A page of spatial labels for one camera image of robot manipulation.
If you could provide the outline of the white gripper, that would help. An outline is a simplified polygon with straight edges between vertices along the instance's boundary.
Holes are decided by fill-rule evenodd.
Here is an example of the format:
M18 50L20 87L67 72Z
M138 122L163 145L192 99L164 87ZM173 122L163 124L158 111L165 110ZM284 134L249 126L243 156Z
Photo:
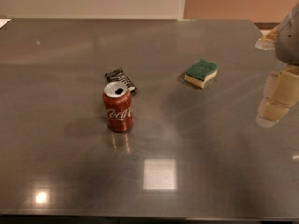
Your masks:
M276 57L287 64L299 65L299 3L279 26L266 32L255 43L261 50L275 50ZM256 122L270 128L279 123L299 102L299 67L287 66L273 71L266 80Z

